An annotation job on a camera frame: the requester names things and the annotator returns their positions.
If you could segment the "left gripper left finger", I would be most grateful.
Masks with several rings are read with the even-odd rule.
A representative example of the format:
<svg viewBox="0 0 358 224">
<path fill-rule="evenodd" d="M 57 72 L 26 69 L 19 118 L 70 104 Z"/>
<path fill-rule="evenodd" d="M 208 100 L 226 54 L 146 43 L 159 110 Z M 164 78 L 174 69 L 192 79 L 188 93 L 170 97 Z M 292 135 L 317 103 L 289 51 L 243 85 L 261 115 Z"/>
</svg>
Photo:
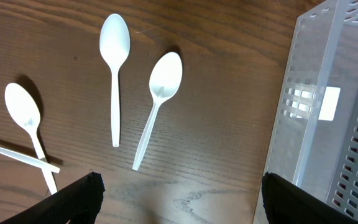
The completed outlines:
<svg viewBox="0 0 358 224">
<path fill-rule="evenodd" d="M 101 210 L 104 191 L 102 175 L 90 172 L 27 210 L 2 221 L 1 224 L 94 224 Z"/>
</svg>

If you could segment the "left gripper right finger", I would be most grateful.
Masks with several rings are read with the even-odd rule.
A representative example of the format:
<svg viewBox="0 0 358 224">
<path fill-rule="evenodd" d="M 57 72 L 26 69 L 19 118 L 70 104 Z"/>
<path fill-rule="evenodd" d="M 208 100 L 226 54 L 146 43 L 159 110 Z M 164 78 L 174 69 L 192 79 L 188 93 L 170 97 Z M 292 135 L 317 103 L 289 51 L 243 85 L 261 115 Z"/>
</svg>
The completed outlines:
<svg viewBox="0 0 358 224">
<path fill-rule="evenodd" d="M 275 173 L 264 174 L 261 192 L 270 224 L 357 224 Z"/>
</svg>

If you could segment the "clear plastic perforated basket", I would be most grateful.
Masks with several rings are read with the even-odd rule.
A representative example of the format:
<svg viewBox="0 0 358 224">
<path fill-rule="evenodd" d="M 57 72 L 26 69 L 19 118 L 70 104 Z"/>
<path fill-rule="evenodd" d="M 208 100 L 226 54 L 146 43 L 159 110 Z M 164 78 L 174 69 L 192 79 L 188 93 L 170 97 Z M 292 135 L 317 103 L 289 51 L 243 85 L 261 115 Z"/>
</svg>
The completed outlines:
<svg viewBox="0 0 358 224">
<path fill-rule="evenodd" d="M 358 222 L 358 0 L 296 20 L 264 170 Z"/>
</svg>

